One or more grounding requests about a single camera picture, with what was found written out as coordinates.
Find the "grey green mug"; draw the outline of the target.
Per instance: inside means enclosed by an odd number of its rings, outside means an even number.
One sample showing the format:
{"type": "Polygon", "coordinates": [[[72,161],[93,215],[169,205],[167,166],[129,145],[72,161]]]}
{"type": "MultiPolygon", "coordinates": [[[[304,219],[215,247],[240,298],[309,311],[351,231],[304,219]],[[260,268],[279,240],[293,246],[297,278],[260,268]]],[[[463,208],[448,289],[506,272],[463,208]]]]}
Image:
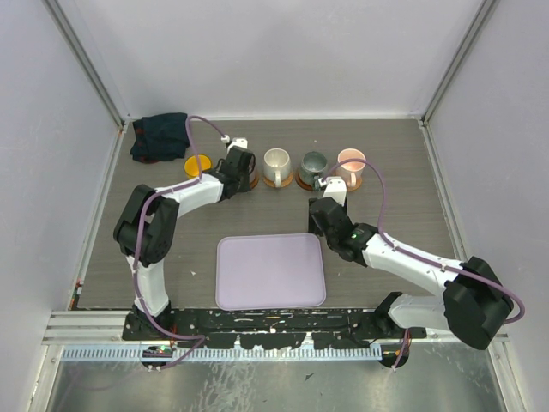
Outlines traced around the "grey green mug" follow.
{"type": "Polygon", "coordinates": [[[311,151],[304,155],[299,165],[299,178],[304,185],[312,190],[318,187],[318,180],[324,176],[328,168],[328,161],[324,154],[311,151]]]}

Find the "yellow mug black outside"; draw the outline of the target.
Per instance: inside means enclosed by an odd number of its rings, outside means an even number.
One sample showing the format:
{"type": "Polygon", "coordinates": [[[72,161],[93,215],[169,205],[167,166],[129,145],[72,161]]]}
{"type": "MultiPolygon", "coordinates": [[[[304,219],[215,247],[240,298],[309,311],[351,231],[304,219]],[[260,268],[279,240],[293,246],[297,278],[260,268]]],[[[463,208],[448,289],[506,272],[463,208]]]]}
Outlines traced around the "yellow mug black outside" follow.
{"type": "Polygon", "coordinates": [[[199,176],[200,171],[205,171],[213,166],[211,159],[200,154],[198,156],[191,156],[184,163],[184,172],[189,179],[193,179],[199,176]]]}

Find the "brown wooden coaster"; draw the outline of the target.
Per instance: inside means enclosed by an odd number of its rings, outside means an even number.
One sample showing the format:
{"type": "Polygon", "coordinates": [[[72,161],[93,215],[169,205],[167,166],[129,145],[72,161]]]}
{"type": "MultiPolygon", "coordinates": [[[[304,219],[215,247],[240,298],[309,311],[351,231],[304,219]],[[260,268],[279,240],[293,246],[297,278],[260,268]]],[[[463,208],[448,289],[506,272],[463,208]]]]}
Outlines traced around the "brown wooden coaster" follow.
{"type": "Polygon", "coordinates": [[[259,181],[258,166],[255,166],[250,175],[250,188],[254,189],[259,181]]]}
{"type": "Polygon", "coordinates": [[[296,177],[296,183],[306,191],[317,191],[313,185],[306,184],[299,176],[296,177]]]}

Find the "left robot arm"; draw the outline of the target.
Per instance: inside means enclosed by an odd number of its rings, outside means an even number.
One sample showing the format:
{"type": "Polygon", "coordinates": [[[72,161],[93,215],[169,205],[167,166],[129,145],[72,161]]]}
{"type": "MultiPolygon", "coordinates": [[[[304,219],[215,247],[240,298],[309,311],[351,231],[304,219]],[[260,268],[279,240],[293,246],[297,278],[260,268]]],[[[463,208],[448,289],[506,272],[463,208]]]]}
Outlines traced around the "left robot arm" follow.
{"type": "Polygon", "coordinates": [[[233,146],[216,166],[192,179],[164,188],[138,185],[132,191],[113,238],[131,269],[134,314],[151,339],[175,336],[164,260],[172,247],[178,219],[249,191],[255,165],[256,157],[251,151],[233,146]]]}

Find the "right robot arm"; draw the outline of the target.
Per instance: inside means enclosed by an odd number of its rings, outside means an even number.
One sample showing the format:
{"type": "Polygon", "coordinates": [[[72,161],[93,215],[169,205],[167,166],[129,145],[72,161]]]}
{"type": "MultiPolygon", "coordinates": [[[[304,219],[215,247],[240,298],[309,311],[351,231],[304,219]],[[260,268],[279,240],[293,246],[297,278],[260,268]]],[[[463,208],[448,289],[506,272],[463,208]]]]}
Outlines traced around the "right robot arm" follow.
{"type": "Polygon", "coordinates": [[[309,229],[340,258],[383,270],[427,291],[390,293],[377,307],[376,326],[394,338],[405,329],[447,330],[471,348],[484,350],[504,325],[514,303],[483,259],[445,259],[402,244],[366,223],[354,223],[331,197],[311,199],[309,229]]]}

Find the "pink mug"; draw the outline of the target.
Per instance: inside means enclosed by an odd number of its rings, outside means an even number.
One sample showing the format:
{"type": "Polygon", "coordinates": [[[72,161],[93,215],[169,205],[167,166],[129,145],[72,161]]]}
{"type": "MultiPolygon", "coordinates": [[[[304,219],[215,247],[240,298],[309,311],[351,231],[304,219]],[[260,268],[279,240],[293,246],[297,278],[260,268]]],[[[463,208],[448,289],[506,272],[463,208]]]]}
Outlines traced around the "pink mug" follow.
{"type": "Polygon", "coordinates": [[[335,175],[342,177],[343,180],[348,179],[351,176],[361,177],[362,172],[365,169],[365,160],[366,157],[363,152],[356,148],[345,148],[337,157],[338,163],[343,161],[345,161],[345,163],[335,169],[335,175]]]}

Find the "white speckled mug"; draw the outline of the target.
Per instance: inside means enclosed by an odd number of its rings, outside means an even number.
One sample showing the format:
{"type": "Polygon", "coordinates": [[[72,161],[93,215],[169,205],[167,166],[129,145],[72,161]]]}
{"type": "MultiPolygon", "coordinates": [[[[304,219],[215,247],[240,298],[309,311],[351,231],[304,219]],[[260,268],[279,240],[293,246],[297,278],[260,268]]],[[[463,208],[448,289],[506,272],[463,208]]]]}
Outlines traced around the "white speckled mug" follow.
{"type": "Polygon", "coordinates": [[[289,153],[282,148],[271,148],[263,156],[262,176],[280,185],[281,181],[293,173],[289,153]]]}

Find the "woven rattan coaster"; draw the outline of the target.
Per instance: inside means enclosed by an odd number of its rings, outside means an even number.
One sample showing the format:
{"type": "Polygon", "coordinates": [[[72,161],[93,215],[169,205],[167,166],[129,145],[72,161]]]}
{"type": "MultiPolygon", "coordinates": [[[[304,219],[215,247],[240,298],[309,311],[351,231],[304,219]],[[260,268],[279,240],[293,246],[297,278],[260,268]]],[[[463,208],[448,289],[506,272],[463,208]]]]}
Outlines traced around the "woven rattan coaster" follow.
{"type": "Polygon", "coordinates": [[[344,182],[349,191],[356,191],[362,185],[362,178],[351,176],[348,179],[344,179],[344,182]]]}
{"type": "Polygon", "coordinates": [[[280,185],[276,185],[274,181],[267,179],[265,176],[262,177],[262,181],[269,187],[275,188],[275,189],[281,189],[289,186],[294,178],[294,173],[290,173],[288,177],[281,181],[280,185]]]}

